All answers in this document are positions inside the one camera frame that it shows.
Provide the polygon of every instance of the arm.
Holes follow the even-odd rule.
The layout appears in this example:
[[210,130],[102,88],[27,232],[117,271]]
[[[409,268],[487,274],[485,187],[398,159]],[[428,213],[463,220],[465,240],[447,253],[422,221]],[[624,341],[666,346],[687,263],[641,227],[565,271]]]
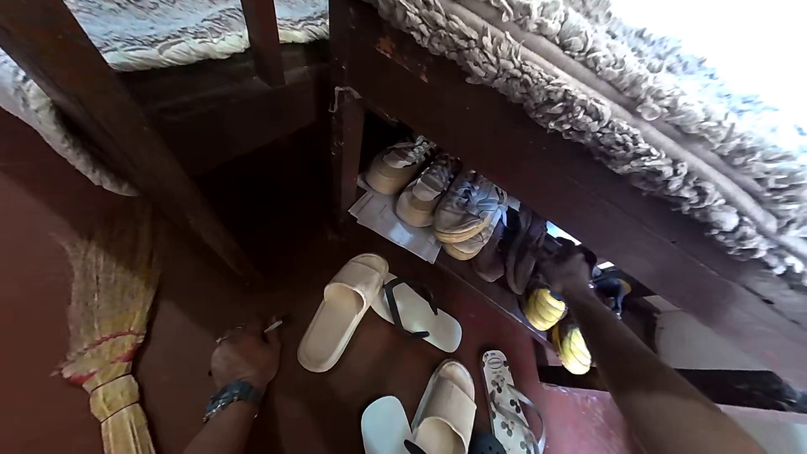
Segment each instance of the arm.
[[[277,330],[266,337],[264,341],[259,324],[230,330],[223,336],[211,358],[211,373],[217,388],[236,380],[248,381],[263,396],[280,364]],[[185,448],[185,454],[240,454],[259,409],[258,405],[246,401],[227,405],[211,416]]]
[[605,386],[650,454],[764,454],[740,426],[653,351],[588,287],[583,255],[564,245],[541,270],[580,326]]

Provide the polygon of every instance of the straw broom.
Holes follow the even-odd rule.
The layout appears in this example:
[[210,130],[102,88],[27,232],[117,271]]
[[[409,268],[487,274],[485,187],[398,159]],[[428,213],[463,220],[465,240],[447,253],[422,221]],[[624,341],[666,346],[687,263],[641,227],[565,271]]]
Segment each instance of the straw broom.
[[66,246],[73,290],[61,374],[90,393],[106,454],[154,453],[130,374],[157,290],[162,233],[149,204],[130,203],[89,238]]

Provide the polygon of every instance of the wristwatch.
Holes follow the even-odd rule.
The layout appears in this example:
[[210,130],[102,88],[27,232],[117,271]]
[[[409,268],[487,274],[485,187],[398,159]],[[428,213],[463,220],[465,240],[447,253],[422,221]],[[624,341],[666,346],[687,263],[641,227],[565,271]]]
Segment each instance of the wristwatch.
[[235,401],[254,402],[260,405],[261,393],[248,381],[236,380],[227,383],[211,396],[210,403],[207,404],[207,408],[204,410],[203,421],[207,422],[214,414]]

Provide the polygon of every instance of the white sneaker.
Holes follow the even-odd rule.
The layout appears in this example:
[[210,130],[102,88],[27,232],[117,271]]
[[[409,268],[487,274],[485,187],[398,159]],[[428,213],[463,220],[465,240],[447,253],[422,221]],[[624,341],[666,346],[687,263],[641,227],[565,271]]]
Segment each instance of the white sneaker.
[[366,181],[382,194],[397,194],[415,176],[437,144],[418,136],[413,142],[399,142],[373,159]]
[[448,253],[451,257],[454,257],[457,260],[470,260],[482,250],[483,247],[491,240],[493,236],[493,231],[495,230],[496,226],[501,222],[502,224],[506,224],[507,221],[504,218],[505,210],[507,206],[505,205],[503,209],[497,209],[495,213],[493,213],[493,217],[491,219],[491,223],[486,225],[481,232],[477,233],[471,238],[468,238],[464,242],[458,243],[443,243],[443,250]]
[[431,225],[434,209],[457,176],[460,165],[459,159],[447,153],[438,155],[420,177],[403,190],[395,205],[395,214],[415,227]]
[[462,172],[437,206],[434,234],[444,243],[464,242],[489,226],[499,210],[507,210],[507,193],[473,170]]

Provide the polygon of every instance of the white flip-flop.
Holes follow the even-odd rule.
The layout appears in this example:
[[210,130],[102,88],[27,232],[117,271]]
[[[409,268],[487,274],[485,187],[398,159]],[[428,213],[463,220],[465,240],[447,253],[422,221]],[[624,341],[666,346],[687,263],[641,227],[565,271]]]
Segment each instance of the white flip-flop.
[[[490,406],[491,429],[508,454],[542,454],[546,446],[543,418],[535,405],[512,382],[510,366],[504,353],[486,351],[482,355],[482,372]],[[541,419],[541,436],[529,429],[524,408],[533,410]]]
[[412,441],[412,430],[397,397],[381,397],[365,408],[362,440],[366,454],[408,454],[404,441]]
[[300,365],[311,372],[333,367],[365,312],[378,299],[387,271],[389,264],[380,255],[360,254],[333,276],[297,349]]
[[[421,293],[412,286],[419,287]],[[372,307],[384,320],[445,352],[456,351],[462,340],[459,322],[438,309],[431,292],[414,281],[387,273],[382,295],[373,301]]]
[[475,414],[470,372],[447,359],[437,366],[417,406],[412,441],[429,453],[467,454]]

